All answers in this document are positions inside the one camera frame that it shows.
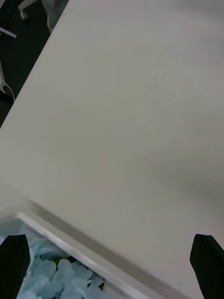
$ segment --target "white table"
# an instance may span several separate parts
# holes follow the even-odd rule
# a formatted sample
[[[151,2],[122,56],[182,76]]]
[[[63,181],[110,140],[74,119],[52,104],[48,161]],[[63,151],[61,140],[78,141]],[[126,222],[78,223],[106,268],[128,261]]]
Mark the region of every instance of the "white table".
[[[69,2],[0,130],[0,177],[202,298],[194,235],[224,246],[224,22],[148,2]]]

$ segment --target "tray rim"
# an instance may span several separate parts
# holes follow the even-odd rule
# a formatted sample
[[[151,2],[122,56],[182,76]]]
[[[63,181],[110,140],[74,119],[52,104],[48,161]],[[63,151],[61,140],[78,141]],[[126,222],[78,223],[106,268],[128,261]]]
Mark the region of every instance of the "tray rim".
[[[152,288],[142,284],[101,257],[97,252],[94,252],[65,232],[57,229],[33,211],[24,208],[10,208],[0,211],[0,221],[10,219],[20,219],[37,233],[45,236],[56,244],[56,246],[104,277],[111,285],[128,296],[136,299],[166,299]]]

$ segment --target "white cable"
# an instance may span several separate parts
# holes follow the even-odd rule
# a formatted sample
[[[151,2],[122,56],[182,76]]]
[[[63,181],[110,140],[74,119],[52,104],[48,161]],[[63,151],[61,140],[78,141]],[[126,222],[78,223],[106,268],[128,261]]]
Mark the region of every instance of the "white cable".
[[[1,91],[2,91],[3,93],[6,93],[6,92],[4,91],[4,89],[3,89],[3,87],[1,87]]]
[[[13,93],[13,91],[12,91],[12,88],[4,81],[4,80],[2,80],[2,82],[4,82],[5,83],[5,85],[8,87],[8,89],[10,90],[10,92],[12,93],[12,95],[13,95],[13,102],[15,103],[15,97],[14,97],[14,93]]]

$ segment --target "gray carpet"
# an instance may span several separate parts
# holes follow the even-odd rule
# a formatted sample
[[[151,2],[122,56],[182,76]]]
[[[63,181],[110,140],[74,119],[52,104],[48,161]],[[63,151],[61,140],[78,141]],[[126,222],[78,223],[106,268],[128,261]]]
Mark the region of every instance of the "gray carpet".
[[[47,14],[41,1],[38,0],[26,8],[25,11],[29,15],[28,22],[21,19],[17,5],[16,0],[6,0],[4,7],[0,10],[0,21],[7,13],[10,14],[6,28],[17,34],[16,39],[7,35],[0,37],[0,61],[5,80],[12,88],[15,97],[19,94],[49,37]],[[0,126],[11,106],[3,101],[0,95]]]

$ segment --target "dark floor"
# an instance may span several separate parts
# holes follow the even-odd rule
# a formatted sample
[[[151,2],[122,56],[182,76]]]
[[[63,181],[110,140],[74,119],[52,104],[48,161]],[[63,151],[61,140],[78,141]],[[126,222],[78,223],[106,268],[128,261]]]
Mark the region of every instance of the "dark floor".
[[[0,37],[0,61],[2,64],[5,81],[12,88],[15,97],[19,94],[37,58],[39,57],[49,37],[47,27],[47,14],[40,0],[26,8],[29,21],[24,22],[17,8],[18,1],[6,0],[4,9],[0,10],[0,21],[7,13],[6,29],[17,34],[13,39],[7,35]],[[0,126],[7,116],[11,105],[2,100],[0,95]]]

